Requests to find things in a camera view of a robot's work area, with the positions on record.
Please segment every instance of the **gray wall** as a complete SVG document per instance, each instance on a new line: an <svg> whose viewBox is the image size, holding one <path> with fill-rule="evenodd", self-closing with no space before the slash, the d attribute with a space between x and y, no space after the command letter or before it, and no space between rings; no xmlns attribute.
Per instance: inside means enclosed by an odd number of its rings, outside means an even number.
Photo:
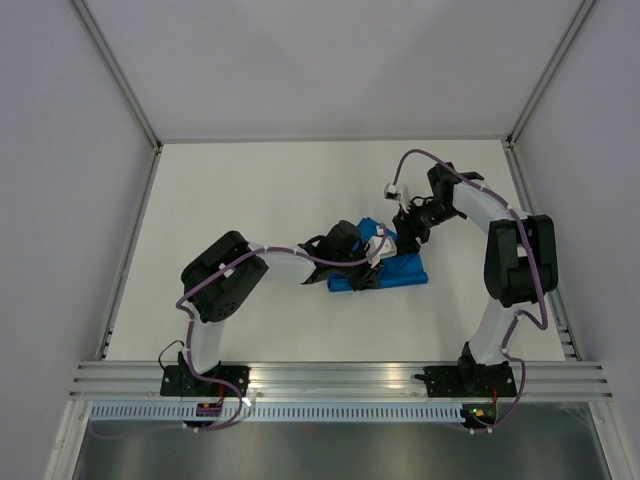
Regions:
<svg viewBox="0 0 640 480"><path fill-rule="evenodd" d="M599 2L519 149L561 281L640 452L640 2Z"/></svg>
<svg viewBox="0 0 640 480"><path fill-rule="evenodd" d="M0 7L0 478L44 472L150 150L64 0Z"/></svg>
<svg viewBox="0 0 640 480"><path fill-rule="evenodd" d="M579 0L88 0L158 135L502 135Z"/></svg>

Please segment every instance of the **perforated metal strip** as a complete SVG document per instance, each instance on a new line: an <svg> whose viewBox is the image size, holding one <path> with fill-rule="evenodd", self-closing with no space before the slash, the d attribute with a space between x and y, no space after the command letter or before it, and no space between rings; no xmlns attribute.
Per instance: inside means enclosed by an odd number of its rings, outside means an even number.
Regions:
<svg viewBox="0 0 640 480"><path fill-rule="evenodd" d="M235 412L235 400L225 402L219 420ZM196 415L196 402L94 402L91 420L206 420ZM241 418L254 422L436 422L457 423L462 404L452 403L258 403L244 407Z"/></svg>

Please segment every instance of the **white table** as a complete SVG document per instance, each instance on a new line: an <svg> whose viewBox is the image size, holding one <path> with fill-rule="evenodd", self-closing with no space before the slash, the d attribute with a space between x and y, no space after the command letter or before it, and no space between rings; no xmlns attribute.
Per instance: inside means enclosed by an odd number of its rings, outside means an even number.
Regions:
<svg viewBox="0 0 640 480"><path fill-rule="evenodd" d="M107 358L155 360L184 338L186 316L174 308L180 273L228 230L291 246L326 234L340 219L357 224L370 216L392 225L397 204L384 200L383 188L400 156L415 147L459 171L478 171L518 204L497 140L165 145ZM413 195L428 195L432 166L412 156L400 181ZM422 248L427 285L337 294L325 284L263 281L227 321L222 359L455 360L489 298L485 246L471 221L452 219L433 229ZM564 360L553 325L540 332L520 322L510 350L526 360Z"/></svg>

